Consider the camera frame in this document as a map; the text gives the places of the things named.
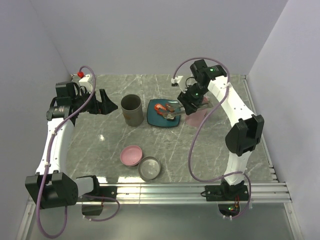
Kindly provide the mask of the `metal food tongs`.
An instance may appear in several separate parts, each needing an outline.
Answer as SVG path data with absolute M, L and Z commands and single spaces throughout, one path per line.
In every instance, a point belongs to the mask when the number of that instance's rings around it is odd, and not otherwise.
M 185 107 L 178 101 L 168 101 L 166 104 L 169 104 L 174 107 L 174 112 L 167 112 L 169 113 L 168 117 L 164 117 L 167 120 L 173 120 L 175 117 L 180 116 L 180 115 L 186 115 L 186 110 Z M 198 109 L 209 109 L 212 108 L 213 104 L 211 101 L 201 103 L 200 106 L 197 108 Z

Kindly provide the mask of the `red shrimp toy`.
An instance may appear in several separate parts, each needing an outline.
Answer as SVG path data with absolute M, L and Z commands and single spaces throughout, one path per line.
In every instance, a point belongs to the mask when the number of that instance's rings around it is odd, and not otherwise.
M 156 110 L 157 113 L 166 113 L 167 112 L 167 108 L 160 103 L 155 104 L 154 109 Z

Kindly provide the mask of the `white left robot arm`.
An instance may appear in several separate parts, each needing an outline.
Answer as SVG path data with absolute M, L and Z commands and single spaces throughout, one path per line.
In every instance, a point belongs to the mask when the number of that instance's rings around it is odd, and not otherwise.
M 66 172 L 68 147 L 80 113 L 108 115 L 118 109 L 100 89 L 97 100 L 95 92 L 74 82 L 60 82 L 55 86 L 56 97 L 46 112 L 47 138 L 45 148 L 35 174 L 25 179 L 25 187 L 40 209 L 73 206 L 78 198 L 85 196 L 96 201 L 101 188 L 95 175 L 72 180 Z

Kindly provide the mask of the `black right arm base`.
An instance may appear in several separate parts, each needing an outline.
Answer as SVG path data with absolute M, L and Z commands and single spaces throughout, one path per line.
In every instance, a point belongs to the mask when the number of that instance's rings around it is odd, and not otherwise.
M 249 190 L 244 182 L 237 185 L 229 185 L 226 182 L 220 185 L 206 185 L 200 195 L 206 198 L 207 202 L 228 202 L 228 201 L 248 201 Z

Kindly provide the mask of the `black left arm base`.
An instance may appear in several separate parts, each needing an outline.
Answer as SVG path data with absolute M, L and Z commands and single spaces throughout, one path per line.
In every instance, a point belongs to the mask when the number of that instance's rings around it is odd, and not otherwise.
M 81 212 L 86 217 L 102 217 L 103 212 L 117 213 L 119 204 L 117 203 L 116 186 L 101 186 L 98 193 L 86 193 L 81 198 Z

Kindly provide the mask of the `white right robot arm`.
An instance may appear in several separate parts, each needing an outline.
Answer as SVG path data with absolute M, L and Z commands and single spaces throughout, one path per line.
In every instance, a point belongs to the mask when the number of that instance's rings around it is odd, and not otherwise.
M 231 75 L 227 67 L 217 61 L 215 66 L 208 66 L 208 57 L 192 57 L 190 66 L 195 83 L 187 86 L 180 76 L 173 75 L 172 86 L 179 86 L 181 92 L 177 97 L 183 105 L 186 115 L 195 113 L 210 92 L 218 101 L 213 111 L 221 107 L 228 117 L 231 129 L 225 137 L 229 150 L 226 170 L 221 176 L 227 183 L 220 189 L 222 197 L 232 200 L 238 195 L 238 187 L 245 178 L 245 170 L 252 152 L 260 143 L 265 120 L 256 115 L 240 98 L 231 84 Z

